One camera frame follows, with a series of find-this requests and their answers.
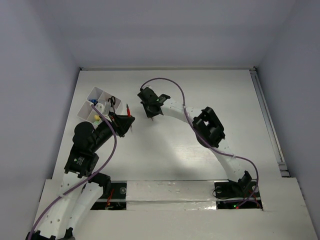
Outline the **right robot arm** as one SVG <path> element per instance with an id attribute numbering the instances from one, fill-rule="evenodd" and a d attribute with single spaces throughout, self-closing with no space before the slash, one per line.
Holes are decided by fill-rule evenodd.
<path id="1" fill-rule="evenodd" d="M 142 88 L 137 96 L 148 118 L 162 115 L 190 124 L 197 141 L 210 149 L 223 167 L 231 192 L 242 196 L 248 191 L 252 177 L 229 148 L 224 127 L 211 107 L 186 107 L 166 94 L 157 95 L 149 87 Z"/>

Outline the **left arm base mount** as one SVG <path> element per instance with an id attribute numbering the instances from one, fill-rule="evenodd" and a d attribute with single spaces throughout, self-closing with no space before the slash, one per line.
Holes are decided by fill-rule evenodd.
<path id="1" fill-rule="evenodd" d="M 102 196 L 93 204 L 91 210 L 126 210 L 127 182 L 111 181 L 111 177 L 98 173 L 90 181 L 102 187 Z"/>

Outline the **red gel pen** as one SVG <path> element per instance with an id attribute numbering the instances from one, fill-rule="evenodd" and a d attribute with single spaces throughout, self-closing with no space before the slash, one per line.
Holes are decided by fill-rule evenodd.
<path id="1" fill-rule="evenodd" d="M 132 115 L 131 115 L 130 107 L 128 104 L 126 104 L 126 112 L 127 112 L 127 116 L 131 119 Z M 133 131 L 132 123 L 130 124 L 130 131 L 131 132 Z"/>

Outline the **black handled scissors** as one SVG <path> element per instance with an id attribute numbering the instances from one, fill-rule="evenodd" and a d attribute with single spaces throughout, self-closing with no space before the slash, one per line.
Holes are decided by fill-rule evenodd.
<path id="1" fill-rule="evenodd" d="M 110 107 L 112 108 L 113 112 L 115 113 L 115 105 L 116 105 L 116 97 L 115 96 L 111 96 L 108 98 L 108 102 L 110 103 Z"/>

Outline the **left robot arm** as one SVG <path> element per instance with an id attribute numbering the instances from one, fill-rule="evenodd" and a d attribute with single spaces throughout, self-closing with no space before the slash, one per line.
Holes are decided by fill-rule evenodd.
<path id="1" fill-rule="evenodd" d="M 111 113 L 97 127 L 88 121 L 76 125 L 57 198 L 40 214 L 26 239 L 76 238 L 95 202 L 113 194 L 110 176 L 95 170 L 96 152 L 110 138 L 124 137 L 134 121 L 131 115 Z"/>

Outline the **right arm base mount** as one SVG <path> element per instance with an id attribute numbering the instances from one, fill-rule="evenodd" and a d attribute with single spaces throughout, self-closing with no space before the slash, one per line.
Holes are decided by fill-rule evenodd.
<path id="1" fill-rule="evenodd" d="M 263 209 L 256 181 L 251 182 L 244 193 L 238 193 L 233 190 L 230 182 L 218 181 L 214 183 L 212 195 L 216 199 L 216 208 L 218 210 Z"/>

